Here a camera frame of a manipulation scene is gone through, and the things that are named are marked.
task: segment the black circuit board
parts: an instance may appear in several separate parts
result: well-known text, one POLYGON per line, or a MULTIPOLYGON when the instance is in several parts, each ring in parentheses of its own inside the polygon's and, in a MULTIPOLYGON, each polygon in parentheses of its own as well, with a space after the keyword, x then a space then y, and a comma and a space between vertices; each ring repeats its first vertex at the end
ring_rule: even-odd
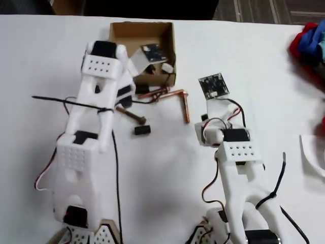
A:
POLYGON ((199 79, 206 100, 229 94, 221 73, 199 79))
POLYGON ((151 64, 162 63, 167 61, 164 52, 159 48, 158 44, 142 45, 141 49, 151 64))

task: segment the black zip tie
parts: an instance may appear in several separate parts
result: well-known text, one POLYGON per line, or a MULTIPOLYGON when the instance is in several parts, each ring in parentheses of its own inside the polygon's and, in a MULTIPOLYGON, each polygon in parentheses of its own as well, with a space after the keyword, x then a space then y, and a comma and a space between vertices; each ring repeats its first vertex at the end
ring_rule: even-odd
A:
POLYGON ((274 191, 271 192, 269 194, 269 196, 267 196, 266 198, 263 198, 261 201, 258 202, 258 204, 256 204, 256 209, 258 209, 263 203, 265 203, 267 200, 270 200, 272 198, 275 198, 276 197, 276 193, 278 192, 278 189, 280 187, 280 184, 281 184, 281 181, 282 181, 282 178, 283 178, 283 175, 284 175, 284 171, 285 171, 285 165, 286 165, 286 159, 285 159, 285 152, 283 153, 283 163, 282 163, 282 169, 281 169, 281 172, 280 172, 280 175, 279 175, 279 178, 278 178, 278 182, 274 188, 274 191))
POLYGON ((67 100, 59 99, 59 98, 50 98, 50 97, 41 97, 41 96, 32 96, 32 98, 46 100, 46 101, 68 103, 68 104, 87 107, 87 108, 93 108, 93 109, 98 110, 97 113, 102 113, 102 112, 106 112, 106 111, 112 111, 114 113, 114 109, 112 109, 112 108, 101 108, 101 107, 97 107, 97 106, 93 106, 93 105, 89 105, 89 104, 76 103, 76 102, 71 102, 71 101, 67 101, 67 100))

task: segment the white tablecloth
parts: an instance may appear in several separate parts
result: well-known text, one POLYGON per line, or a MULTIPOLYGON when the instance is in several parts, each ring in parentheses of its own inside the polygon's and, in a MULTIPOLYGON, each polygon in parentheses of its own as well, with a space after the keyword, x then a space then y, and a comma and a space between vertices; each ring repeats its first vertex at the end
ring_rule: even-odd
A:
MULTIPOLYGON (((61 227, 54 220, 50 194, 35 191, 33 182, 49 160, 67 115, 61 104, 30 96, 76 95, 86 43, 106 40, 110 23, 125 20, 130 21, 0 16, 1 243, 45 243, 61 227)), ((259 139, 271 188, 282 152, 287 154, 278 192, 281 205, 311 243, 323 243, 325 183, 304 163, 299 135, 314 133, 323 116, 324 94, 287 53, 301 26, 219 21, 174 25, 175 88, 189 93, 191 123, 183 123, 177 98, 132 107, 148 118, 152 133, 147 137, 131 136, 135 124, 116 115, 125 244, 184 243, 214 206, 201 200, 202 188, 215 173, 214 149, 199 146, 193 124, 206 112, 198 78, 219 72, 259 139)), ((224 199, 220 179, 207 198, 224 199)), ((114 213, 107 217, 117 222, 115 201, 107 206, 114 213)), ((304 243, 289 222, 284 224, 293 243, 304 243)))

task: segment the blue fabric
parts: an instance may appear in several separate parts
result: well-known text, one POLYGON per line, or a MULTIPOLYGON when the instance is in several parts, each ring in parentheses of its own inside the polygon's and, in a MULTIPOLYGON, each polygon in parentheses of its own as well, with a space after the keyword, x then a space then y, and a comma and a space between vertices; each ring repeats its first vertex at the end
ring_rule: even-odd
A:
POLYGON ((325 32, 323 32, 321 34, 321 39, 320 39, 320 43, 318 44, 318 46, 321 49, 322 59, 323 59, 323 62, 325 63, 325 32))
POLYGON ((325 32, 325 20, 322 20, 316 29, 310 29, 307 33, 303 34, 298 45, 298 51, 321 61, 322 51, 318 44, 322 39, 323 32, 325 32))

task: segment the cardboard box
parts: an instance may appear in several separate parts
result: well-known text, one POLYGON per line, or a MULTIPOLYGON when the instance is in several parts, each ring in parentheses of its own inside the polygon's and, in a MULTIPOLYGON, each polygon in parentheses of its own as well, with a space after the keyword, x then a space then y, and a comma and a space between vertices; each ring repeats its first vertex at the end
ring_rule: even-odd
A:
POLYGON ((174 73, 168 74, 161 70, 161 64, 154 65, 156 74, 143 72, 136 77, 136 84, 148 84, 150 86, 161 86, 167 84, 175 85, 176 80, 176 55, 174 44, 173 23, 163 22, 121 22, 111 23, 111 42, 126 46, 129 57, 140 48, 141 45, 157 43, 167 56, 167 63, 174 65, 174 73))

